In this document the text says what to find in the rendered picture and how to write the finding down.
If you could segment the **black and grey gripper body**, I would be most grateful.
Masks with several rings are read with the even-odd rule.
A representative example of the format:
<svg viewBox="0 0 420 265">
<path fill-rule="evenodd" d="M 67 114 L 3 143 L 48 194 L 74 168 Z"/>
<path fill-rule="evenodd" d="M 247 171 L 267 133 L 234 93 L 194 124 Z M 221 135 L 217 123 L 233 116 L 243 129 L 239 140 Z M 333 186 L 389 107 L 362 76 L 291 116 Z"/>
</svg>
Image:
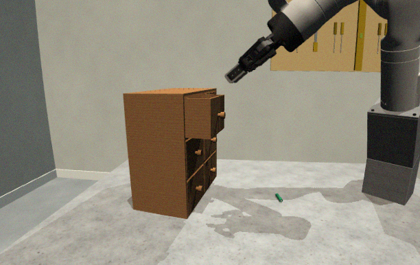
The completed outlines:
<svg viewBox="0 0 420 265">
<path fill-rule="evenodd" d="M 272 33 L 267 36 L 264 41 L 271 39 L 272 43 L 269 45 L 270 49 L 266 52 L 266 54 L 273 49 L 278 49 L 280 46 L 284 46 L 288 52 L 292 52 L 304 43 L 301 33 L 298 31 L 293 22 L 291 22 L 291 20 L 282 13 L 282 11 L 279 11 L 276 15 L 274 15 L 267 22 L 267 26 Z M 266 54 L 264 54 L 259 60 L 261 60 Z"/>
</svg>

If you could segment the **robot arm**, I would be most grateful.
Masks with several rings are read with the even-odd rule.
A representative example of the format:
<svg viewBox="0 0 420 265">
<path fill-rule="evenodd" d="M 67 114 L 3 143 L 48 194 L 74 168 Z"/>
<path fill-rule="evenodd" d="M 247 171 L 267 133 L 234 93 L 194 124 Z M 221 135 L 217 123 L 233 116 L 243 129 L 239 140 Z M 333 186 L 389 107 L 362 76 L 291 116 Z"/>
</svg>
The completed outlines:
<svg viewBox="0 0 420 265">
<path fill-rule="evenodd" d="M 306 41 L 341 9 L 356 1 L 268 0 L 268 3 L 276 13 L 282 11 Z M 393 112 L 412 110 L 420 106 L 420 0 L 363 1 L 387 20 L 387 33 L 380 43 L 380 106 Z"/>
</svg>

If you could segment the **brown wooden chest of drawers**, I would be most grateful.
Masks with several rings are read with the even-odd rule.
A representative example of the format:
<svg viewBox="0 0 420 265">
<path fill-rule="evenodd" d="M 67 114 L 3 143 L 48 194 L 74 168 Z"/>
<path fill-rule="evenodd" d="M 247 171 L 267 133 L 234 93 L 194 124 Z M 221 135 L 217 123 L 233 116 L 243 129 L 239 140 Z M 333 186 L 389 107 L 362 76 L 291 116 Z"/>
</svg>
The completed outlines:
<svg viewBox="0 0 420 265">
<path fill-rule="evenodd" d="M 123 93 L 133 209 L 188 219 L 200 200 L 188 215 L 187 180 L 203 165 L 205 194 L 217 176 L 217 149 L 216 176 L 205 191 L 205 161 L 211 155 L 205 160 L 204 139 L 204 161 L 187 178 L 184 96 L 217 95 L 217 89 L 156 93 L 160 90 Z"/>
</svg>

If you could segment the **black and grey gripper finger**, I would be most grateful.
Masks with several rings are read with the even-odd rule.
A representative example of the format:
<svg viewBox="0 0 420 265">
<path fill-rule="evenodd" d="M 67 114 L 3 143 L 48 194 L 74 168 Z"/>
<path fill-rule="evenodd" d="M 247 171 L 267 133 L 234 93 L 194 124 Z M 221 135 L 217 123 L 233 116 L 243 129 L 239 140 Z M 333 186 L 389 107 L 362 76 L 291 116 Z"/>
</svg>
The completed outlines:
<svg viewBox="0 0 420 265">
<path fill-rule="evenodd" d="M 277 53 L 275 53 L 273 56 L 275 56 Z M 271 56 L 270 58 L 272 58 L 273 56 Z M 250 68 L 250 70 L 248 72 L 252 72 L 253 70 L 256 70 L 257 67 L 262 66 L 269 58 L 267 58 L 265 61 L 263 61 L 260 65 L 256 66 L 254 65 L 252 68 Z M 251 62 L 252 60 L 250 58 L 247 58 L 247 60 L 249 62 Z M 241 78 L 243 78 L 248 72 L 245 72 L 245 74 L 243 74 L 240 78 L 238 78 L 234 83 L 238 82 Z"/>
<path fill-rule="evenodd" d="M 261 60 L 259 60 L 266 52 L 269 51 L 269 45 L 272 40 L 269 39 L 264 41 L 264 36 L 259 38 L 257 42 L 239 59 L 239 64 L 236 64 L 228 73 L 225 74 L 225 78 L 229 83 L 234 83 L 245 71 L 249 71 L 254 65 L 260 65 L 265 59 L 273 56 L 276 51 L 273 49 L 266 54 Z M 251 58 L 252 57 L 252 58 Z M 250 58 L 252 62 L 249 62 L 247 58 Z M 246 69 L 245 69 L 246 68 Z"/>
</svg>

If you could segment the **green aaa battery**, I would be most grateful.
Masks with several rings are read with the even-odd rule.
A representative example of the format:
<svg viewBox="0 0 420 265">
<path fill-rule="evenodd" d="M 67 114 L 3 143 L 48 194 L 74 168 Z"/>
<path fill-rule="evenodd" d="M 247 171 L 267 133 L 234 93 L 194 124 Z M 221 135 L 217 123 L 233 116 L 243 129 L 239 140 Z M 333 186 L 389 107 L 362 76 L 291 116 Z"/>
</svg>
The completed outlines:
<svg viewBox="0 0 420 265">
<path fill-rule="evenodd" d="M 280 202 L 283 202 L 283 199 L 280 197 L 280 195 L 278 195 L 278 193 L 276 193 L 276 194 L 275 194 L 275 196 L 278 198 L 278 200 L 279 200 Z"/>
</svg>

